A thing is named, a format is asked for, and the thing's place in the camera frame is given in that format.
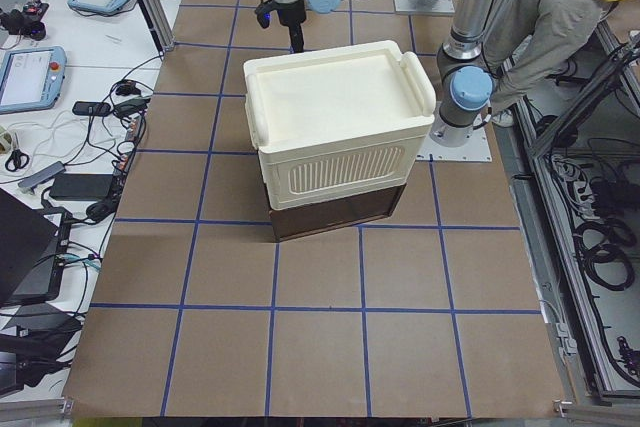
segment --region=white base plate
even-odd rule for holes
[[[393,2],[396,14],[450,17],[455,13],[452,0],[429,0],[428,3],[412,2],[411,0],[393,0]]]
[[[454,162],[491,162],[492,160],[484,128],[474,130],[469,141],[461,147],[445,147],[427,135],[416,159]]]

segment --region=person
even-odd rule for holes
[[[621,0],[509,0],[487,33],[483,55],[497,78],[491,95],[494,124],[513,125],[510,106],[558,64],[577,52],[597,27],[613,2]],[[528,36],[529,44],[513,67],[502,63]]]

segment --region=white plastic bin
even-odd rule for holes
[[[246,112],[275,210],[403,185],[435,92],[392,41],[250,60]]]

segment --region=white desk surface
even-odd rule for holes
[[[87,126],[86,118],[77,117],[71,113],[73,104],[77,100],[102,100],[109,92],[111,85],[127,74],[129,69],[158,55],[139,6],[131,12],[111,18],[82,17],[69,9],[67,0],[43,1],[50,4],[43,19],[47,28],[46,38],[40,42],[23,39],[13,50],[57,45],[65,50],[68,64],[60,98],[52,109],[0,115],[0,126],[14,130],[18,135],[21,150],[31,156],[28,169],[20,171],[22,175],[18,178],[31,175],[56,160],[63,162],[69,160],[82,144]],[[161,0],[161,3],[169,24],[173,25],[180,0]],[[4,47],[8,48],[15,42],[16,36],[10,36]],[[0,52],[0,59],[4,55],[5,52]],[[160,65],[159,60],[149,62],[128,77],[153,87]],[[150,92],[143,89],[144,94],[150,94]],[[114,96],[116,102],[124,99],[124,97]],[[113,141],[109,139],[113,138],[116,143],[120,142],[125,130],[113,117],[106,119],[105,123],[113,137],[104,129],[101,120],[97,119],[92,130],[92,142],[110,147]],[[84,148],[76,162],[91,160],[99,153],[100,151],[96,149]],[[6,156],[0,156],[2,165],[5,160]],[[68,171],[110,173],[111,158],[107,154],[90,164],[69,167]],[[0,168],[0,182],[16,178],[15,174]],[[16,184],[17,182],[3,184],[2,188],[30,207],[41,207],[39,194],[42,186],[36,190],[35,195],[30,195],[20,192]],[[85,208],[90,204],[89,202],[56,201],[52,203],[65,207],[79,218],[83,217]],[[74,227],[71,230],[71,240],[97,249],[107,234],[109,220],[110,218],[96,226]],[[69,252],[83,253],[71,248]],[[78,305],[85,284],[85,272],[82,266],[65,270],[60,295],[50,303],[60,310],[86,311],[98,276],[94,269],[89,269],[88,272],[87,294],[82,306]],[[16,310],[17,307],[3,309],[2,313],[11,314]],[[7,318],[0,318],[0,326],[7,321]],[[76,334],[69,346],[77,343],[79,336],[80,334]],[[37,387],[25,387],[21,392],[3,397],[0,402],[59,398],[67,377],[68,370],[47,375]]]

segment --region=tiled table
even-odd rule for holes
[[[65,390],[76,415],[553,415],[491,131],[492,163],[416,163],[391,218],[274,243],[242,64],[288,35],[255,3],[182,0]],[[449,22],[364,0],[303,28],[309,49],[396,40],[436,84]]]

